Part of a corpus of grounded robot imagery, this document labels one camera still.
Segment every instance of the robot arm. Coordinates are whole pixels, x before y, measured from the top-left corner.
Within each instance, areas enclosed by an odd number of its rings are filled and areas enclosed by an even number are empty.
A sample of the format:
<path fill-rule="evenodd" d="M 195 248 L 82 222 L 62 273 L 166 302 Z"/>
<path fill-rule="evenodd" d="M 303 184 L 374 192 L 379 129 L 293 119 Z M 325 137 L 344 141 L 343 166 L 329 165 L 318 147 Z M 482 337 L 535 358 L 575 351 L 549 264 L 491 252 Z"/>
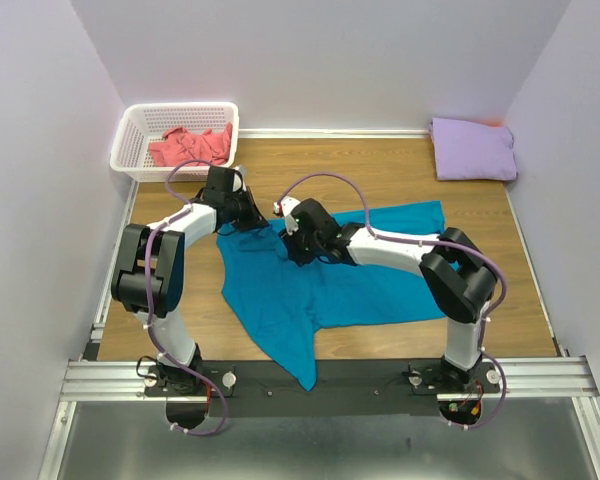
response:
<path fill-rule="evenodd" d="M 493 295 L 496 277 L 471 255 L 431 246 L 430 242 L 445 240 L 477 250 L 464 233 L 449 228 L 440 236 L 379 230 L 372 234 L 360 223 L 338 225 L 314 199 L 299 202 L 285 197 L 276 213 L 285 221 L 280 238 L 289 258 L 299 266 L 319 258 L 352 266 L 382 265 L 423 276 L 448 319 L 447 346 L 441 366 L 443 375 L 451 379 L 451 383 L 466 384 L 471 380 L 482 359 L 481 313 Z M 379 237 L 409 239 L 412 244 Z"/>
<path fill-rule="evenodd" d="M 238 231 L 247 231 L 267 226 L 268 222 L 258 211 L 251 191 L 244 183 L 241 167 L 210 167 L 205 187 L 191 204 L 164 222 L 167 226 L 158 232 L 151 249 L 155 259 L 155 267 L 151 269 L 153 331 L 165 351 L 178 362 L 197 370 L 199 349 L 189 336 L 178 307 L 184 285 L 184 252 L 223 225 L 231 224 Z M 145 250 L 149 234 L 162 223 L 125 227 L 111 284 L 112 297 L 144 325 L 148 321 Z M 166 359 L 161 362 L 171 365 Z"/>

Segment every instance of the metal frame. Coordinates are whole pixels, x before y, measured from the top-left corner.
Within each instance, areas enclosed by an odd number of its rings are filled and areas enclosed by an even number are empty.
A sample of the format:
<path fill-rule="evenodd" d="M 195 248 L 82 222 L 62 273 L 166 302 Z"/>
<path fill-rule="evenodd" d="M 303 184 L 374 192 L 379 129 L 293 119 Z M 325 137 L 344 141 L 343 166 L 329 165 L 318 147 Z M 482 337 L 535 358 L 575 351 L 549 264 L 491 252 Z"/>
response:
<path fill-rule="evenodd" d="M 350 131 L 285 131 L 271 134 L 269 131 L 245 132 L 253 138 L 418 138 L 426 136 L 424 131 L 362 131 L 352 133 Z M 115 265 L 115 254 L 118 251 L 122 230 L 129 223 L 138 193 L 138 182 L 133 181 L 127 197 L 120 230 L 113 249 L 111 262 L 104 279 L 102 293 L 100 295 L 98 308 L 93 321 L 90 341 L 99 344 L 102 339 L 104 325 L 111 303 L 109 284 Z M 553 329 L 542 299 L 542 294 L 535 277 L 531 259 L 527 251 L 524 236 L 520 230 L 513 205 L 507 192 L 507 199 L 511 207 L 516 228 L 529 263 L 538 297 L 553 335 Z M 589 455 L 600 479 L 600 409 L 595 397 L 599 395 L 593 375 L 589 369 L 586 358 L 566 356 L 566 352 L 560 348 L 562 357 L 543 358 L 510 358 L 500 359 L 508 380 L 509 398 L 549 398 L 570 397 L 572 398 L 577 418 L 582 429 Z M 449 400 L 450 395 L 440 395 L 439 400 Z M 40 471 L 40 480 L 55 479 L 60 473 L 62 459 L 67 448 L 73 418 L 79 402 L 129 402 L 129 401 L 170 401 L 165 398 L 148 398 L 144 396 L 144 383 L 135 372 L 135 362 L 69 362 L 66 376 L 63 382 L 60 401 L 53 422 L 51 435 Z M 179 402 L 204 402 L 203 397 L 177 397 Z"/>
<path fill-rule="evenodd" d="M 600 479 L 599 393 L 585 357 L 499 359 L 508 380 L 508 398 L 572 398 L 590 457 Z M 146 373 L 150 362 L 141 364 Z M 206 402 L 206 397 L 151 398 L 135 362 L 69 362 L 60 403 L 39 478 L 57 478 L 79 402 Z M 496 398 L 499 394 L 486 397 Z M 449 400 L 453 395 L 439 395 Z"/>

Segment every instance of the gray floor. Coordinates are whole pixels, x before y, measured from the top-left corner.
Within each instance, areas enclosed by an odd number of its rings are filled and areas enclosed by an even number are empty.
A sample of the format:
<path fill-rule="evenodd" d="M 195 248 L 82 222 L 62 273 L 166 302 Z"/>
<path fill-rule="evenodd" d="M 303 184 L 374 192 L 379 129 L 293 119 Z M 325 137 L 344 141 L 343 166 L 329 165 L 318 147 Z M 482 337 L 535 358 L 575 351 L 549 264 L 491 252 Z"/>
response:
<path fill-rule="evenodd" d="M 82 404 L 60 478 L 595 478 L 569 399 L 510 400 L 462 432 L 406 415 L 235 419 L 213 438 L 170 432 L 158 403 Z"/>

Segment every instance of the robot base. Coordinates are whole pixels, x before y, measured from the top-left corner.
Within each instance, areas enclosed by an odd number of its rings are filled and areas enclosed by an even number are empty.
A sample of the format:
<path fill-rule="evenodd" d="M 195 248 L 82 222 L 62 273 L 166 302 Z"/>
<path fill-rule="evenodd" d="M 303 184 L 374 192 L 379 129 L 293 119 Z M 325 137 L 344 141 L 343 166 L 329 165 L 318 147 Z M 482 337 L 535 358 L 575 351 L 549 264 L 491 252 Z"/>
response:
<path fill-rule="evenodd" d="M 223 389 L 234 418 L 388 414 L 439 416 L 441 412 L 449 418 L 447 414 L 453 408 L 453 402 L 438 402 L 437 395 L 457 394 L 458 399 L 462 399 L 474 392 L 477 381 L 484 393 L 500 391 L 499 385 L 487 379 L 488 372 L 494 370 L 490 363 L 481 363 L 472 381 L 465 386 L 450 382 L 448 377 L 445 380 L 443 366 L 444 361 L 435 358 L 319 360 L 318 381 L 310 392 L 272 361 L 206 361 L 204 372 Z M 228 374 L 229 378 L 235 379 L 231 388 L 222 381 Z M 207 414 L 211 417 L 222 415 L 222 405 L 218 401 L 212 401 L 207 412 L 206 403 L 177 402 L 177 398 L 173 398 L 206 395 L 204 385 L 193 385 L 187 392 L 181 389 L 182 385 L 168 385 L 170 378 L 163 380 L 167 385 L 147 387 L 145 394 L 172 397 L 167 403 L 170 422 L 177 421 L 183 427 L 194 428 Z M 479 416 L 461 415 L 468 406 L 472 410 L 475 402 L 465 403 L 461 412 L 451 411 L 458 415 L 450 419 L 458 423 L 475 423 Z"/>

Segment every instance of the pink cloth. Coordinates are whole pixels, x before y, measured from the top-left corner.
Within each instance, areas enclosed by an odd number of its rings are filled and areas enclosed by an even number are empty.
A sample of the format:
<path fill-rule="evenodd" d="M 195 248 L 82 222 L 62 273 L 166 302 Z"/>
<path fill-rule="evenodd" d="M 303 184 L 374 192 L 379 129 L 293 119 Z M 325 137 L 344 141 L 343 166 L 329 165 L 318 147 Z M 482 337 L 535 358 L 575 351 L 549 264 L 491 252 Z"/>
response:
<path fill-rule="evenodd" d="M 209 129 L 201 135 L 175 127 L 164 133 L 164 142 L 150 143 L 149 152 L 159 167 L 175 167 L 186 160 L 206 160 L 221 165 L 229 160 L 232 131 L 231 123 L 227 123 L 222 133 L 212 133 Z"/>

